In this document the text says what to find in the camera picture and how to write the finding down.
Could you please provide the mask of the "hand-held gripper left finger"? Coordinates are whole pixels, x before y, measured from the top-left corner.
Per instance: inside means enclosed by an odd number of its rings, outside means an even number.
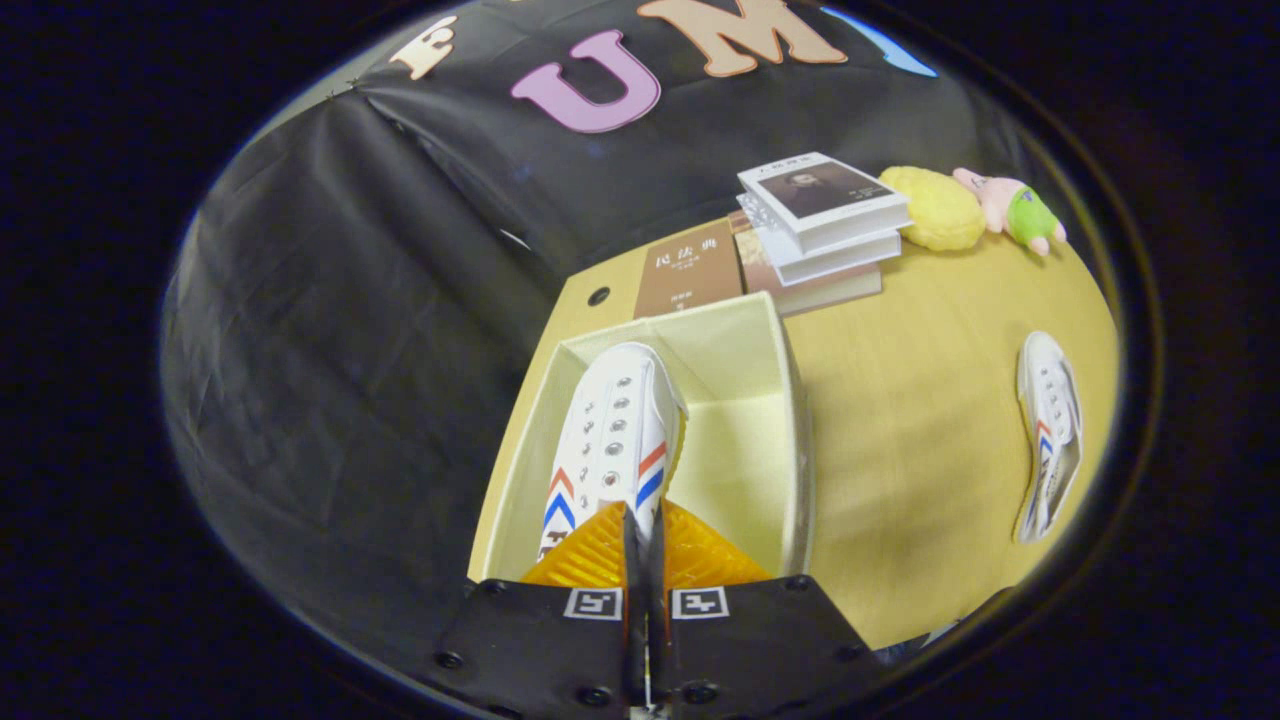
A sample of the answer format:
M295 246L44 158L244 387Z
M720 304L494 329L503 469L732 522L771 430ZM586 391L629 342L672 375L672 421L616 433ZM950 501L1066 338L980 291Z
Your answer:
M503 719L626 719L634 521L605 506L525 579L470 591L431 648L431 683Z

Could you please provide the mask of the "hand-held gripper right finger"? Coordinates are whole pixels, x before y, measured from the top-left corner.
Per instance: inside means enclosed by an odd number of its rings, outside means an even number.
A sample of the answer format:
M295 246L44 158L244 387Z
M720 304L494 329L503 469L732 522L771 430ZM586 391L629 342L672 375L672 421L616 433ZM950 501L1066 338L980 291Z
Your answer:
M654 683L672 719L828 717L884 674L814 577L769 574L668 500L652 561Z

